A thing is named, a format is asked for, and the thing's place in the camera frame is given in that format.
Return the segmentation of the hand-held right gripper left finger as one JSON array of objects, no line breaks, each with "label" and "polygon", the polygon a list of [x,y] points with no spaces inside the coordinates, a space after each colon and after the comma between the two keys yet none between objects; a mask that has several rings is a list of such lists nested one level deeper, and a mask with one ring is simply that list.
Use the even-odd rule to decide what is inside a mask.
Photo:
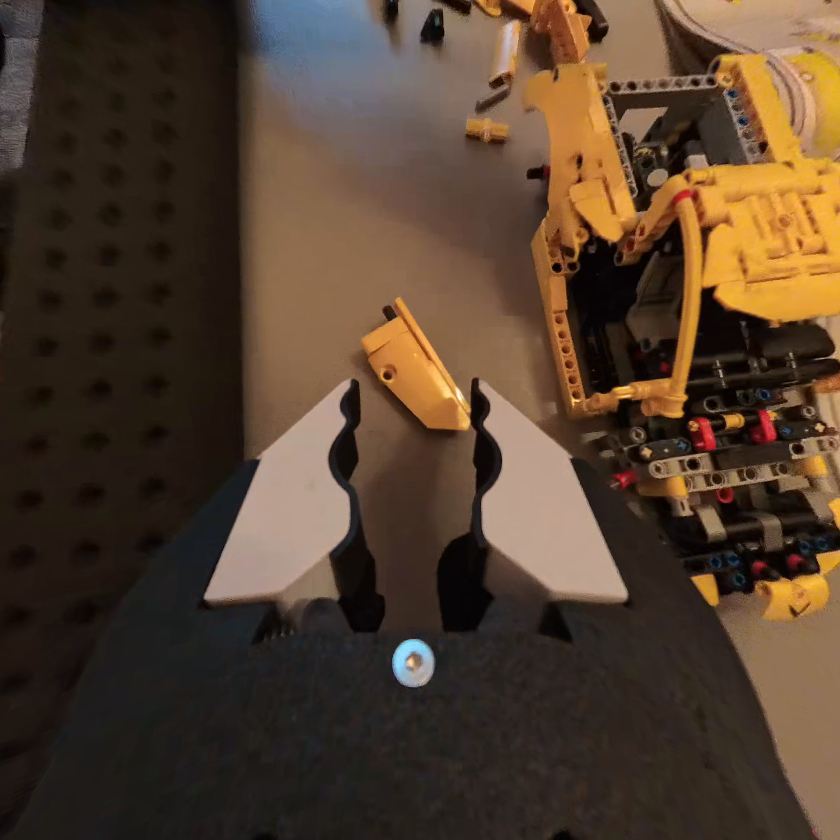
[{"label": "hand-held right gripper left finger", "polygon": [[337,385],[255,461],[255,471],[203,595],[210,607],[271,604],[299,627],[316,601],[350,630],[374,634],[385,598],[352,478],[361,391]]}]

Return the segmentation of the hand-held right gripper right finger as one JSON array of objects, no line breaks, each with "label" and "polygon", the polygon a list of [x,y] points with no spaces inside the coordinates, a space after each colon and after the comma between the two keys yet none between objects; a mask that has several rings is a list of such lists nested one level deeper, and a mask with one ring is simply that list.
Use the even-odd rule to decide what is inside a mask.
[{"label": "hand-held right gripper right finger", "polygon": [[563,608],[629,606],[573,456],[486,381],[470,387],[474,496],[437,564],[449,634],[567,634]]}]

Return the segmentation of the yellow panel subassembly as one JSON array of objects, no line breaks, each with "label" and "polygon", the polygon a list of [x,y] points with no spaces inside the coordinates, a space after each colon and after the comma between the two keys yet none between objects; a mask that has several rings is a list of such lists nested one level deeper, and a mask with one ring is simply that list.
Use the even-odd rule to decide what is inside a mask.
[{"label": "yellow panel subassembly", "polygon": [[426,428],[465,432],[470,408],[404,300],[383,309],[385,322],[360,341],[378,381]]}]

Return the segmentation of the yellow toy car model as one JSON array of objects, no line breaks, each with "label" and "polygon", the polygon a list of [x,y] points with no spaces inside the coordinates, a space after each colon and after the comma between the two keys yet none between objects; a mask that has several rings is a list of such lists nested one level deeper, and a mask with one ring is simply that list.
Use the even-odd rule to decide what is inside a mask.
[{"label": "yellow toy car model", "polygon": [[549,158],[532,238],[563,409],[707,603],[792,623],[838,569],[838,162],[761,56],[704,74],[531,78]]}]

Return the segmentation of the grey desk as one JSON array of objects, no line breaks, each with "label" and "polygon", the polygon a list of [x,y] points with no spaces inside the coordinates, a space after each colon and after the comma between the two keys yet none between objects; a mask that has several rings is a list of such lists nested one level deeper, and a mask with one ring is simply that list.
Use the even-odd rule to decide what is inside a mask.
[{"label": "grey desk", "polygon": [[501,21],[435,2],[244,2],[239,195],[245,451],[256,455],[350,377],[357,486],[386,627],[439,627],[436,566],[466,529],[472,434],[436,434],[372,373],[361,337],[401,297],[456,383],[478,376],[569,449],[530,243],[544,215],[526,170],[544,121],[522,110],[540,44],[521,47],[492,112],[507,142],[465,137]]}]

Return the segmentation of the pile of yellow bricks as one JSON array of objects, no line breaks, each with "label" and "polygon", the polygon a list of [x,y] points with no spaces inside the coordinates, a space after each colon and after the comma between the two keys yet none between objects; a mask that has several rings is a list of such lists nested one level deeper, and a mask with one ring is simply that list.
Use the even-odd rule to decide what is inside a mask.
[{"label": "pile of yellow bricks", "polygon": [[[423,101],[412,115],[448,140],[503,144],[509,126],[493,119],[519,85],[526,111],[540,112],[551,155],[616,156],[616,113],[606,67],[588,60],[608,33],[597,2],[370,2],[392,46],[414,56],[406,73]],[[442,45],[419,35],[433,7],[444,10]]]}]

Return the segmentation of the open instruction booklet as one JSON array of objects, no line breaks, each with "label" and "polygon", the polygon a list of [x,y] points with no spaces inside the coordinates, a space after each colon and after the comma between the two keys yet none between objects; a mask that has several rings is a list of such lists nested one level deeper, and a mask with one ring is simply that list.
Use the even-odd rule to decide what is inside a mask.
[{"label": "open instruction booklet", "polygon": [[839,2],[657,1],[675,65],[764,54],[806,153],[839,160]]}]

